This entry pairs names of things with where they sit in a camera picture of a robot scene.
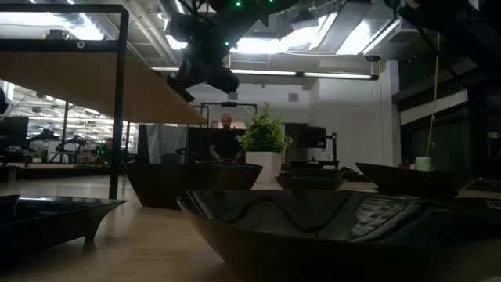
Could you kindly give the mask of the green plant in white pot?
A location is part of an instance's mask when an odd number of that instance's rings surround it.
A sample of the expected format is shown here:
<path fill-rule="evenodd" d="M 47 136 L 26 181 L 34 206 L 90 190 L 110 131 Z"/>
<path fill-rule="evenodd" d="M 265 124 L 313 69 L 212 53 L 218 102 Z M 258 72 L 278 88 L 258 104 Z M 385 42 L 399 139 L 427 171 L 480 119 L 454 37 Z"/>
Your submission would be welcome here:
<path fill-rule="evenodd" d="M 283 118 L 271 115 L 271 106 L 264 102 L 261 113 L 255 111 L 246 130 L 236 138 L 245 153 L 245 161 L 261 167 L 257 183 L 275 183 L 281 172 L 283 153 L 293 140 L 283 131 Z"/>

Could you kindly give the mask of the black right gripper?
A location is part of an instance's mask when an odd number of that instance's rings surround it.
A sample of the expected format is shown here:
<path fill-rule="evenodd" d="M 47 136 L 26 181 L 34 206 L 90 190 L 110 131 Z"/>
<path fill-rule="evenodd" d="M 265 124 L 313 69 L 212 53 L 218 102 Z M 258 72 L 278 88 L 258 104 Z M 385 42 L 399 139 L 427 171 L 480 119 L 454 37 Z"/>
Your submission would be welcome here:
<path fill-rule="evenodd" d="M 166 34 L 186 43 L 174 76 L 183 88 L 207 83 L 225 93 L 238 89 L 238 77 L 223 63 L 229 46 L 212 20 L 175 12 L 167 23 Z"/>

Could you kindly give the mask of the black background rig frame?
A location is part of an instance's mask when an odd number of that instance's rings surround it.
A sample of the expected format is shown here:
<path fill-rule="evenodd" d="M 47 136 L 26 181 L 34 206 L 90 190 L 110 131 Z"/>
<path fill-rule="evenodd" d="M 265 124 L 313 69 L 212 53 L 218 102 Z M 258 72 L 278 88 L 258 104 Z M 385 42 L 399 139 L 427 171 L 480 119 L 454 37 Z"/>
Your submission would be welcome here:
<path fill-rule="evenodd" d="M 253 107 L 254 112 L 258 112 L 258 105 L 256 103 L 238 103 L 235 101 L 225 101 L 225 102 L 201 102 L 199 105 L 193 105 L 194 108 L 198 108 L 200 110 L 200 114 L 206 117 L 206 122 L 205 126 L 206 128 L 211 127 L 211 119 L 210 119 L 210 112 L 212 107 L 243 107 L 243 108 L 248 108 L 248 107 Z"/>

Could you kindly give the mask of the long ceiling light fixture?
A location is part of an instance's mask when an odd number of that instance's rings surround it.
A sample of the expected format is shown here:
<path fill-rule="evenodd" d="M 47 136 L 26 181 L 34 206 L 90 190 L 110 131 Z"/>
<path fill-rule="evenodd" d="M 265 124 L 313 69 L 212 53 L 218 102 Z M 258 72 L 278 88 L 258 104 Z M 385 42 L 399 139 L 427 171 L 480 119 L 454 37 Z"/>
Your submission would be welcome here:
<path fill-rule="evenodd" d="M 292 71 L 292 70 L 251 70 L 251 69 L 231 69 L 234 74 L 257 75 L 257 76 L 279 76 L 298 78 L 321 78 L 321 79 L 345 79 L 360 81 L 376 81 L 378 74 L 355 74 L 336 72 L 313 72 L 313 71 Z"/>

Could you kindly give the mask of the wooden shelf with black frame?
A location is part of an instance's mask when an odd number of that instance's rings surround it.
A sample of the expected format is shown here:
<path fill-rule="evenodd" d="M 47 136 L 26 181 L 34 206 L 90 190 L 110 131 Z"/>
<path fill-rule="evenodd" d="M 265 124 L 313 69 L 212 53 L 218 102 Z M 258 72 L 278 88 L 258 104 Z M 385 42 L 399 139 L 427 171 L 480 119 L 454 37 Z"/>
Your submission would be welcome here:
<path fill-rule="evenodd" d="M 0 79 L 113 118 L 108 197 L 117 198 L 124 121 L 201 125 L 206 120 L 127 51 L 122 5 L 2 4 L 0 13 L 118 13 L 115 41 L 0 39 Z"/>

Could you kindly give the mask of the background wooden table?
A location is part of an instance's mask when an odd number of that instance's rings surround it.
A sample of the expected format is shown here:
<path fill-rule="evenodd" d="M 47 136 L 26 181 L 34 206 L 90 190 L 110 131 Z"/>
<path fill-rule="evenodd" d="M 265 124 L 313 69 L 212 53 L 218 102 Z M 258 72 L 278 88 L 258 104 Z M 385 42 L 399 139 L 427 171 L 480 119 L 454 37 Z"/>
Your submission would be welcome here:
<path fill-rule="evenodd" d="M 101 176 L 110 173 L 111 169 L 107 166 L 12 163 L 0 165 L 0 183 L 14 182 L 16 180 Z"/>

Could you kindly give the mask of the person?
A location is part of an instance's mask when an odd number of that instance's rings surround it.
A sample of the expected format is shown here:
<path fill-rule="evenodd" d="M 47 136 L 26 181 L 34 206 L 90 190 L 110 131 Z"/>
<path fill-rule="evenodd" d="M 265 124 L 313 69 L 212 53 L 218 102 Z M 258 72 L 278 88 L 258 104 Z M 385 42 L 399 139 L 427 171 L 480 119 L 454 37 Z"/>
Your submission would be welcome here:
<path fill-rule="evenodd" d="M 96 147 L 93 163 L 95 165 L 109 165 L 112 158 L 113 139 L 107 138 L 104 144 Z"/>
<path fill-rule="evenodd" d="M 215 130 L 212 135 L 210 153 L 216 161 L 239 162 L 243 150 L 237 140 L 237 132 L 232 125 L 232 116 L 224 113 L 220 122 L 222 127 Z"/>

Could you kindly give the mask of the grey curtain panel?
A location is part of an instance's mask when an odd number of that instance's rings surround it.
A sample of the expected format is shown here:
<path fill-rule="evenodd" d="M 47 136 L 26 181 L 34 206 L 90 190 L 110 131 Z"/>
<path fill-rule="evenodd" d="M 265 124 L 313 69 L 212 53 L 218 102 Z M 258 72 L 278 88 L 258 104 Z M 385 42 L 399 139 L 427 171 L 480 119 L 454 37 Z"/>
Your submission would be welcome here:
<path fill-rule="evenodd" d="M 186 147 L 186 126 L 152 124 L 146 126 L 150 164 L 183 164 L 185 157 L 176 152 Z"/>

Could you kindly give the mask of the black background monitor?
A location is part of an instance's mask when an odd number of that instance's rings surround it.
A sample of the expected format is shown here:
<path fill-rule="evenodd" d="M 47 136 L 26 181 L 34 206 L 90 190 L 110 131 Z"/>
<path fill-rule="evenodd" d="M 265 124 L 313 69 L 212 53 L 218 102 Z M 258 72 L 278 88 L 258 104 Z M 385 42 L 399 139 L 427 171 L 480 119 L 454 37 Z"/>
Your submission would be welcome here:
<path fill-rule="evenodd" d="M 24 146 L 29 117 L 5 117 L 0 121 L 0 146 Z"/>

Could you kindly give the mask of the black monitor on stand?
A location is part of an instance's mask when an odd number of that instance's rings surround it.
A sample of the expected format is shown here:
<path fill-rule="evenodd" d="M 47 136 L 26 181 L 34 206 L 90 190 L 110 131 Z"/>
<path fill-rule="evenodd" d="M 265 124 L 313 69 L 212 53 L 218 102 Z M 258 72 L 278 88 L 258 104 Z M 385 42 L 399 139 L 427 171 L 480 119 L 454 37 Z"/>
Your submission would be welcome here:
<path fill-rule="evenodd" d="M 337 159 L 337 133 L 326 133 L 326 129 L 322 127 L 314 127 L 302 125 L 299 129 L 299 137 L 297 145 L 300 149 L 326 149 L 326 141 L 331 141 L 332 159 L 319 160 L 311 157 L 309 159 L 291 161 L 289 166 L 293 168 L 324 168 L 332 167 L 339 168 L 339 160 Z"/>

